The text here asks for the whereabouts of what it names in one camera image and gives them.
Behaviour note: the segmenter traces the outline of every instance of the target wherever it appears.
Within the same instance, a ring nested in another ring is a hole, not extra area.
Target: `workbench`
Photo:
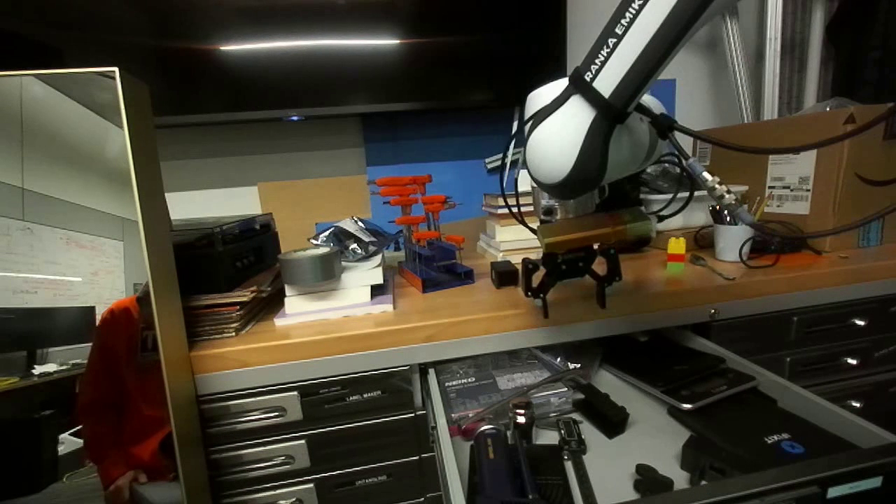
[[[608,307],[593,284],[566,281],[551,293],[551,316],[518,288],[495,288],[488,267],[472,285],[418,293],[397,285],[394,314],[275,327],[259,320],[245,334],[202,342],[191,349],[199,394],[306,380],[399,363],[426,363],[479,354],[566,345],[712,320],[747,316],[819,302],[896,293],[896,247],[784,254],[773,268],[740,263],[668,272],[660,249],[622,254],[623,281],[609,285]]]

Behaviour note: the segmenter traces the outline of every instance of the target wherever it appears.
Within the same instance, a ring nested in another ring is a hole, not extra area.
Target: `robotic arm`
[[[619,0],[584,62],[530,93],[523,165],[548,208],[539,208],[537,228],[542,258],[523,261],[523,293],[539,299],[542,314],[551,285],[567,278],[597,281],[597,302],[605,306],[605,288],[622,281],[615,249],[653,239],[654,225],[642,211],[597,214],[597,205],[609,183],[642,173],[658,158],[668,131],[654,131],[650,118],[633,113],[643,107],[660,116],[643,89],[713,2]],[[724,195],[700,165],[689,162],[689,172],[713,198]]]

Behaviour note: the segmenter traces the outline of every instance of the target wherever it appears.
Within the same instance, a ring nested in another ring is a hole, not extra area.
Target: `cardboard box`
[[[804,113],[777,120],[707,130],[705,135],[742,146],[815,144],[880,118],[888,107],[845,107]],[[896,141],[885,137],[885,123],[804,153],[761,158],[712,148],[707,172],[724,186],[751,186],[745,201],[761,198],[765,221],[791,221],[805,232],[832,230],[866,219],[896,201],[896,186],[866,186],[867,179],[896,179]],[[811,240],[818,249],[867,249],[896,244],[896,215],[854,232]]]

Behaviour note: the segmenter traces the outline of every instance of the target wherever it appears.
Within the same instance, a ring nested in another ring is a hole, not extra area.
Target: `red jacket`
[[[126,471],[142,471],[147,478],[173,475],[163,368],[142,345],[136,296],[111,302],[96,326],[77,383],[84,450],[104,487]]]

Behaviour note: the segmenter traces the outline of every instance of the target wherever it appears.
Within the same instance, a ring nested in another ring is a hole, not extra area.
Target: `black ceiling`
[[[394,33],[397,51],[222,43]],[[135,68],[160,118],[513,104],[563,69],[559,0],[2,0],[2,68]]]

